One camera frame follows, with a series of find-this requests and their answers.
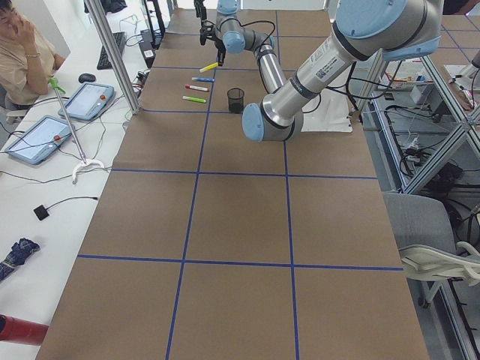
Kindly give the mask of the yellow highlighter pen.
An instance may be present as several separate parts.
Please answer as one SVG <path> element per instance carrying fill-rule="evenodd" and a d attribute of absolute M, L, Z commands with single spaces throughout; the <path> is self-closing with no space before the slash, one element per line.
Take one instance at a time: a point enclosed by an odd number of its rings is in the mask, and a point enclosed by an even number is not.
<path fill-rule="evenodd" d="M 206 65 L 205 67 L 200 68 L 199 72 L 201 74 L 203 74 L 207 71 L 210 71 L 210 70 L 213 70 L 213 69 L 217 68 L 218 66 L 219 66 L 219 64 L 217 62 L 215 62 L 215 63 L 209 64 L 209 65 Z"/>

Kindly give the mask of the blue highlighter pen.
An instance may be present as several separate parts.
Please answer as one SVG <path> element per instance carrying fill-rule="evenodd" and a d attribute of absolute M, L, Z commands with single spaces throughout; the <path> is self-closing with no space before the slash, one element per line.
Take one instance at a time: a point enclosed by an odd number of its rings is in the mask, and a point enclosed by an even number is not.
<path fill-rule="evenodd" d="M 200 83 L 214 83 L 215 79 L 210 78 L 210 77 L 198 77 L 198 76 L 192 76 L 191 80 L 194 82 L 200 82 Z"/>

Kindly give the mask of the red capped white marker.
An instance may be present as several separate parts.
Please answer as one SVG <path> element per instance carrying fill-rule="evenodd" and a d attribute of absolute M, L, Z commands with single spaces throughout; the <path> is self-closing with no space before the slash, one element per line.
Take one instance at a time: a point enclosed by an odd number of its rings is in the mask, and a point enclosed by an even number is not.
<path fill-rule="evenodd" d="M 202 87 L 202 86 L 197 86 L 197 85 L 184 85 L 184 87 L 186 89 L 190 89 L 190 90 L 194 90 L 194 91 L 198 91 L 198 92 L 209 92 L 210 89 L 209 88 L 206 88 L 206 87 Z"/>

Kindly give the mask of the green highlighter pen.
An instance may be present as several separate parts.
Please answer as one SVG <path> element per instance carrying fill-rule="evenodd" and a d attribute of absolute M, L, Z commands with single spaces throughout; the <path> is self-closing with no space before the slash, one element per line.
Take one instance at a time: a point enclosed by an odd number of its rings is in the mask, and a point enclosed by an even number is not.
<path fill-rule="evenodd" d="M 182 100 L 195 102 L 195 103 L 199 103 L 199 104 L 206 104 L 206 102 L 207 102 L 207 100 L 204 99 L 204 98 L 191 97 L 191 96 L 182 96 Z"/>

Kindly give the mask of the black mesh pen cup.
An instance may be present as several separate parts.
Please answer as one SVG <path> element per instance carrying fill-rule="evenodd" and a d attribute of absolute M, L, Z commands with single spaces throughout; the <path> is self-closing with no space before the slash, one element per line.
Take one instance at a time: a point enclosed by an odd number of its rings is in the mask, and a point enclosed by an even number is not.
<path fill-rule="evenodd" d="M 231 88 L 227 91 L 228 109 L 231 113 L 240 114 L 244 109 L 245 92 L 241 88 Z"/>

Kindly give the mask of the black computer mouse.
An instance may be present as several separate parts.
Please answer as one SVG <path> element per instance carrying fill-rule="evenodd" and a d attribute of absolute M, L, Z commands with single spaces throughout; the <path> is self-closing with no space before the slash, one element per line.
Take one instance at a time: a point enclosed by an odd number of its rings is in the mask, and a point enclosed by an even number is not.
<path fill-rule="evenodd" d="M 79 83 L 94 83 L 96 76 L 92 73 L 81 73 L 78 77 Z"/>

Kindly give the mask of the far blue teach pendant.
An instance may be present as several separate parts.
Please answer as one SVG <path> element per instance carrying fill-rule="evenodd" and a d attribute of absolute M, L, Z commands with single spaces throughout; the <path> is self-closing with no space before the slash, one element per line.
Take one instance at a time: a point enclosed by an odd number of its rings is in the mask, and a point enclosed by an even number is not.
<path fill-rule="evenodd" d="M 113 95 L 114 88 L 111 85 L 84 82 L 64 102 L 64 107 L 71 119 L 89 122 L 100 114 Z"/>

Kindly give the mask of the blue teach pendant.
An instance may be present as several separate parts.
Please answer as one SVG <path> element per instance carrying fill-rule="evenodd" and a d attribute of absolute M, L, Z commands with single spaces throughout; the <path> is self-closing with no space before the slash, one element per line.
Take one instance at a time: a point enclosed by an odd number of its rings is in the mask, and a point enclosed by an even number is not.
<path fill-rule="evenodd" d="M 65 120 L 45 115 L 12 142 L 5 152 L 17 160 L 37 165 L 55 152 L 70 135 L 71 129 Z"/>
<path fill-rule="evenodd" d="M 64 102 L 64 107 L 71 119 L 89 122 L 100 114 L 113 95 L 114 88 L 111 85 L 84 82 Z"/>

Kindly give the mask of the metal reacher grabber tool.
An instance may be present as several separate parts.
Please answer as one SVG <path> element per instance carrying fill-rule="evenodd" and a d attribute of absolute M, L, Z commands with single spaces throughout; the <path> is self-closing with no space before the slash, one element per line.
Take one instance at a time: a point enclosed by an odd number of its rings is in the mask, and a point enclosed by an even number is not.
<path fill-rule="evenodd" d="M 80 140 L 78 139 L 76 129 L 71 122 L 70 116 L 68 115 L 67 109 L 65 107 L 65 103 L 62 100 L 62 94 L 65 93 L 65 90 L 62 89 L 59 86 L 58 80 L 55 77 L 50 77 L 49 80 L 48 80 L 48 83 L 51 85 L 53 91 L 55 92 L 55 95 L 56 95 L 56 97 L 58 99 L 58 102 L 61 106 L 61 110 L 64 113 L 64 118 L 65 118 L 65 120 L 66 120 L 66 122 L 67 122 L 67 124 L 70 128 L 70 134 L 73 138 L 73 142 L 75 143 L 76 148 L 79 152 L 80 162 L 73 168 L 73 171 L 72 171 L 72 184 L 75 185 L 77 183 L 78 172 L 80 170 L 88 168 L 88 167 L 100 167 L 102 170 L 105 170 L 106 166 L 100 160 L 91 159 L 91 158 L 86 157 L 86 154 L 83 150 L 83 147 L 80 144 Z"/>

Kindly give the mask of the brown paper table cover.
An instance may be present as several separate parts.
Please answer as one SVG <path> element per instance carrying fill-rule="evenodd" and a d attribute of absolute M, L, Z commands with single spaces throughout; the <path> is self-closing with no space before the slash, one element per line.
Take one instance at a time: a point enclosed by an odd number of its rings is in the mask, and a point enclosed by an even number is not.
<path fill-rule="evenodd" d="M 38 358 L 426 359 L 362 126 L 248 140 L 249 52 L 181 100 L 199 29 L 173 14 Z"/>

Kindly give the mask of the seated person beige shirt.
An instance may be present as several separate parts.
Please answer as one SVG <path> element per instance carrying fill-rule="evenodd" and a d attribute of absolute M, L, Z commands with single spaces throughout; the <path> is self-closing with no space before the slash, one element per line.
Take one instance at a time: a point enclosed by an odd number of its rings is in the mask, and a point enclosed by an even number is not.
<path fill-rule="evenodd" d="M 11 1 L 1 2 L 1 87 L 8 110 L 27 110 L 49 91 L 65 58 Z"/>

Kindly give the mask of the near blue teach pendant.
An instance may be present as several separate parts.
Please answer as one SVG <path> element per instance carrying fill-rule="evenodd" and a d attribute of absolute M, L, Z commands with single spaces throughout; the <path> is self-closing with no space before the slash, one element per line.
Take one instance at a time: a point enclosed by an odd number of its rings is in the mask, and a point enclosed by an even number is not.
<path fill-rule="evenodd" d="M 5 152 L 17 160 L 37 165 L 55 152 L 70 135 L 71 129 L 65 120 L 45 115 L 12 142 Z"/>

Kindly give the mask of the small black square device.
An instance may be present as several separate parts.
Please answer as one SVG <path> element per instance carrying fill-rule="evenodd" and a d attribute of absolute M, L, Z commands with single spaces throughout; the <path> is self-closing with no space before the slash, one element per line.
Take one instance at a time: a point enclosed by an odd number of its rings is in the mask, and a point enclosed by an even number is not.
<path fill-rule="evenodd" d="M 50 216 L 49 207 L 45 205 L 39 205 L 33 209 L 33 212 L 39 221 L 43 221 Z"/>

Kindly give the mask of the grey office chair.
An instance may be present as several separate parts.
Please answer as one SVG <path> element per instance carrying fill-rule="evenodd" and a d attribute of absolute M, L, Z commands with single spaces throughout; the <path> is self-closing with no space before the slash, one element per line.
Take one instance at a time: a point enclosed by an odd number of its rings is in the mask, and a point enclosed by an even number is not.
<path fill-rule="evenodd" d="M 479 284 L 479 252 L 465 241 L 454 243 L 439 200 L 393 192 L 385 192 L 383 199 L 406 277 L 433 284 L 418 300 L 420 306 L 429 308 L 448 279 L 460 278 L 470 287 Z"/>

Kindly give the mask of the folded dark blue umbrella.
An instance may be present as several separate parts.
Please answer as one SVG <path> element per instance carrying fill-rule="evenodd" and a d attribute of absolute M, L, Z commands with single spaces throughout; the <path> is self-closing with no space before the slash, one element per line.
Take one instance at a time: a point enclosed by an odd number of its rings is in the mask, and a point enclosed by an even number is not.
<path fill-rule="evenodd" d="M 17 267 L 24 265 L 26 260 L 40 249 L 39 244 L 28 238 L 21 238 L 15 242 L 10 253 L 1 261 L 1 281 L 14 272 Z"/>

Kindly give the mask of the red cylinder bottle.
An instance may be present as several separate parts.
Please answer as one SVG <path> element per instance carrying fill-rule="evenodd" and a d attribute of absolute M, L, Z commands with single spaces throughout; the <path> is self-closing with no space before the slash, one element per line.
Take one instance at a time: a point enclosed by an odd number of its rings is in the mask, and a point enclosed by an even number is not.
<path fill-rule="evenodd" d="M 48 325 L 1 315 L 1 341 L 40 346 L 48 329 Z"/>

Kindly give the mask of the aluminium frame post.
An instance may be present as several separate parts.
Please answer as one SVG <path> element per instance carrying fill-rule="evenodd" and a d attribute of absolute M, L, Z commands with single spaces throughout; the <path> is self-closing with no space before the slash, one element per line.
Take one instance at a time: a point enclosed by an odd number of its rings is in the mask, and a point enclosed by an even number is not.
<path fill-rule="evenodd" d="M 109 56 L 115 77 L 125 99 L 127 100 L 131 114 L 136 115 L 140 110 L 140 104 L 137 95 L 133 90 L 133 86 L 131 85 L 130 77 L 128 76 L 127 69 L 122 60 L 119 47 L 116 45 L 101 2 L 98 0 L 85 0 L 85 4 L 88 8 L 92 22 L 94 23 L 94 27 L 97 30 L 100 41 Z"/>

